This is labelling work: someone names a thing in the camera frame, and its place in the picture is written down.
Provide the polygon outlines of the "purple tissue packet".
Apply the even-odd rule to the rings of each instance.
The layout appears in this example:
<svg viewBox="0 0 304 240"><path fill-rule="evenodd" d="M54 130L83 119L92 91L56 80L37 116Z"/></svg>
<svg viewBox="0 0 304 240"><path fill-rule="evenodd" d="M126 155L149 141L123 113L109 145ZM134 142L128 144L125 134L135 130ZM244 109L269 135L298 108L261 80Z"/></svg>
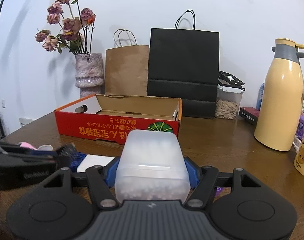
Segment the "purple tissue packet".
<svg viewBox="0 0 304 240"><path fill-rule="evenodd" d="M302 141L303 137L304 137L304 116L301 115L300 119L299 119L299 124L297 127L297 131L296 131L296 137Z"/></svg>

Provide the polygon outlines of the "black paper bag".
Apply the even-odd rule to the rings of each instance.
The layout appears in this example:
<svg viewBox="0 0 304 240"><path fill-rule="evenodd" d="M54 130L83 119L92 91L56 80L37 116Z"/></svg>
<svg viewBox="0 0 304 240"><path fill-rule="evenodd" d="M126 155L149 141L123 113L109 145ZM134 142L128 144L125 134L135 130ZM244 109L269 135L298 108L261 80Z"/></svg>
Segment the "black paper bag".
<svg viewBox="0 0 304 240"><path fill-rule="evenodd" d="M180 98L183 116L215 115L220 34L213 31L153 28L148 63L148 96Z"/></svg>

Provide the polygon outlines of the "clear seed storage container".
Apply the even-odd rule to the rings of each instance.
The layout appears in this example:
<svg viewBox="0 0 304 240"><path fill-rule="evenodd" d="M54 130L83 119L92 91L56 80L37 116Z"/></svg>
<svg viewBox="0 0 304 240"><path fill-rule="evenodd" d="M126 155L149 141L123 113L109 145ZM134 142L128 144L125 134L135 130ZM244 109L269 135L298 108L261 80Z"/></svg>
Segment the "clear seed storage container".
<svg viewBox="0 0 304 240"><path fill-rule="evenodd" d="M215 117L235 120L239 113L245 83L236 76L219 70Z"/></svg>

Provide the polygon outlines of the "yellow thermos jug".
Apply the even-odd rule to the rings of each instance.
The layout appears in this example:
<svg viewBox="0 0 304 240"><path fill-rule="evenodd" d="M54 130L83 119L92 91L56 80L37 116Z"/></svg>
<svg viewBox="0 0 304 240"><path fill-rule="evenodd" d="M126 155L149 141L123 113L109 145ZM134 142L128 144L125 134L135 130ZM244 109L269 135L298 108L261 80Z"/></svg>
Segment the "yellow thermos jug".
<svg viewBox="0 0 304 240"><path fill-rule="evenodd" d="M302 111L304 78L299 60L304 59L304 52L299 49L304 49L304 45L277 38L264 82L254 137L276 151L291 149Z"/></svg>

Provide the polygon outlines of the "brown paper bag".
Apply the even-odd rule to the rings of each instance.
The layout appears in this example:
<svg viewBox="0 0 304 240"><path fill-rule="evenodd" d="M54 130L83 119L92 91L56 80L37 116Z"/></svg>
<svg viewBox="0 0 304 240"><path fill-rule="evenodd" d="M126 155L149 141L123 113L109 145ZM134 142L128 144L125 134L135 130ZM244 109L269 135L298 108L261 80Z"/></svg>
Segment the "brown paper bag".
<svg viewBox="0 0 304 240"><path fill-rule="evenodd" d="M106 95L146 96L148 82L149 46L138 45L135 35L127 29L117 29L114 34L127 33L129 46L114 38L116 47L106 50Z"/></svg>

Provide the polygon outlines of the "dried rose bouquet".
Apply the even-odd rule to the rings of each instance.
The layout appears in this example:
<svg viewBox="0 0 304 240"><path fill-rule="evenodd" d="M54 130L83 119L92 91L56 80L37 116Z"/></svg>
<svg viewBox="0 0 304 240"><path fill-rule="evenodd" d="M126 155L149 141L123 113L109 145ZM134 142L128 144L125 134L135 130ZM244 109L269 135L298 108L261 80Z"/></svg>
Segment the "dried rose bouquet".
<svg viewBox="0 0 304 240"><path fill-rule="evenodd" d="M48 51L62 53L68 49L74 55L92 52L96 14L90 8L80 9L79 0L55 0L48 8L46 22L59 25L57 35L48 29L39 30L35 40Z"/></svg>

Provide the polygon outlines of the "translucent white plastic container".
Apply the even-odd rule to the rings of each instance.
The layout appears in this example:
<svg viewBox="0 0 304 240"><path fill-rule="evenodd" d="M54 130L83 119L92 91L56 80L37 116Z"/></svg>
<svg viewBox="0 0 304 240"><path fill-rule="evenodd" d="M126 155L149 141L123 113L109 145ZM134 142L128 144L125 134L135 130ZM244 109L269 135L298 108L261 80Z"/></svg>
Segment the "translucent white plastic container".
<svg viewBox="0 0 304 240"><path fill-rule="evenodd" d="M128 134L116 170L115 194L124 200L180 200L191 190L179 141L170 132Z"/></svg>

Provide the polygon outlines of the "red cardboard box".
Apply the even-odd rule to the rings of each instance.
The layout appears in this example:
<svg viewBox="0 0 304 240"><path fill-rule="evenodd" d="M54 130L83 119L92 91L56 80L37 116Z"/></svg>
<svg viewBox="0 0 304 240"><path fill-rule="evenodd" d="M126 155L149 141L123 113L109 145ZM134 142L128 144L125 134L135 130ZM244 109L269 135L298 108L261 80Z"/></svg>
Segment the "red cardboard box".
<svg viewBox="0 0 304 240"><path fill-rule="evenodd" d="M59 107L54 113L61 135L123 145L135 129L178 135L182 100L92 94Z"/></svg>

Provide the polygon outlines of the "purple ceramic vase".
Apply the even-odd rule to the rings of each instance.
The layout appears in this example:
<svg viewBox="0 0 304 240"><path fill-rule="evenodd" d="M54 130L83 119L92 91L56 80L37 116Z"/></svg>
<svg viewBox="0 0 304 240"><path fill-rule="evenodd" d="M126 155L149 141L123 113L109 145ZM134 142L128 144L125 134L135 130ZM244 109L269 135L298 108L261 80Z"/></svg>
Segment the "purple ceramic vase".
<svg viewBox="0 0 304 240"><path fill-rule="evenodd" d="M80 89L80 98L101 94L104 90L104 64L101 53L79 54L76 59L75 86Z"/></svg>

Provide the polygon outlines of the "pink grey pet brush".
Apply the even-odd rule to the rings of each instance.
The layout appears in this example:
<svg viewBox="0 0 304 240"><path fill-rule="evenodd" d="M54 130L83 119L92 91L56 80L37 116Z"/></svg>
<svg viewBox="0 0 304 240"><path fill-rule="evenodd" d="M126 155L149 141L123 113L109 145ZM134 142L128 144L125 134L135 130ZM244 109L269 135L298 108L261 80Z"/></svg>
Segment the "pink grey pet brush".
<svg viewBox="0 0 304 240"><path fill-rule="evenodd" d="M52 156L57 159L64 167L69 167L71 156L74 153L77 153L77 149L75 148L74 144L65 144L56 150L53 149L52 145L42 145L39 148L35 148L28 142L20 142L18 144L21 148L28 148L30 149L30 155L35 156Z"/></svg>

